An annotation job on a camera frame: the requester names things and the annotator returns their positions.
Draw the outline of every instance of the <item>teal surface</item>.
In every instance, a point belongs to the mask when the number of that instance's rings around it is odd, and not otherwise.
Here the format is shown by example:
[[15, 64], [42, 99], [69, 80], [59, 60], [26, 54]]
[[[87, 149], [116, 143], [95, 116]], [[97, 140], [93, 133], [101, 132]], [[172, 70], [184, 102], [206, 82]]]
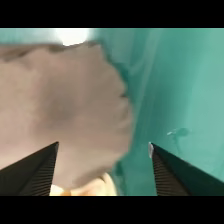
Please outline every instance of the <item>teal surface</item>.
[[[133, 103], [133, 143], [114, 171], [124, 194], [156, 195], [148, 142], [223, 181], [224, 29], [104, 28], [92, 29], [92, 38]], [[33, 28], [2, 28], [0, 40], [61, 41], [54, 29]]]

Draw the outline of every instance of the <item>cream colored object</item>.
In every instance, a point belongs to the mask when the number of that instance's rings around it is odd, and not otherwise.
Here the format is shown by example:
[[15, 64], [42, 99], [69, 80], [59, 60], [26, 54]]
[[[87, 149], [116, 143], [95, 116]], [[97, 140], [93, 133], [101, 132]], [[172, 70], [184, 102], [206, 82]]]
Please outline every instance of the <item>cream colored object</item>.
[[116, 188], [111, 177], [106, 173], [87, 185], [73, 189], [64, 190], [58, 186], [51, 186], [50, 196], [116, 196]]
[[73, 189], [128, 151], [131, 108], [100, 45], [0, 47], [0, 168], [59, 141], [53, 184]]

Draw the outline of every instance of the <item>cloth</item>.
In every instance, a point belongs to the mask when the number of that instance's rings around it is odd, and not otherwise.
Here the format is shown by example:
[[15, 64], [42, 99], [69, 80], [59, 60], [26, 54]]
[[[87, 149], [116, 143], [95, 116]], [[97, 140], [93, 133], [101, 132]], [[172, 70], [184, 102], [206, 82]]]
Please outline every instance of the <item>cloth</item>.
[[0, 46], [0, 168], [59, 141], [53, 184], [107, 172], [131, 139], [124, 92], [99, 44]]

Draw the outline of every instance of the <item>turquoise table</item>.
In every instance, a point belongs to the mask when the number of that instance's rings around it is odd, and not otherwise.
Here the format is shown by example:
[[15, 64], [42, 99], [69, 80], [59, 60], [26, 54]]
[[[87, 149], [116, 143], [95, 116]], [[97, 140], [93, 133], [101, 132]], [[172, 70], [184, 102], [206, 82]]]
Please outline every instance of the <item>turquoise table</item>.
[[128, 86], [133, 142], [112, 171], [121, 194], [156, 195], [148, 142], [224, 181], [224, 29], [0, 29], [4, 43], [71, 37], [100, 41]]

